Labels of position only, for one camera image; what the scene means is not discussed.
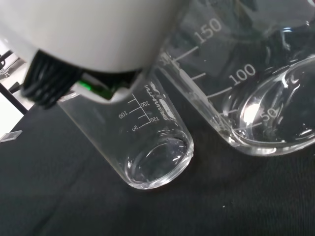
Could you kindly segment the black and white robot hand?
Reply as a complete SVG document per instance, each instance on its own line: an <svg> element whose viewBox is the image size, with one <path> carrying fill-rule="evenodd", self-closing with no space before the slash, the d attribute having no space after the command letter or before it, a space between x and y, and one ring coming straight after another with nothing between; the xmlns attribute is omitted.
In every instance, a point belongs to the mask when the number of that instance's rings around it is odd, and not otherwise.
<svg viewBox="0 0 315 236"><path fill-rule="evenodd" d="M69 91L100 104L141 86L188 0L3 0L0 38L29 67L21 93L49 109Z"/></svg>

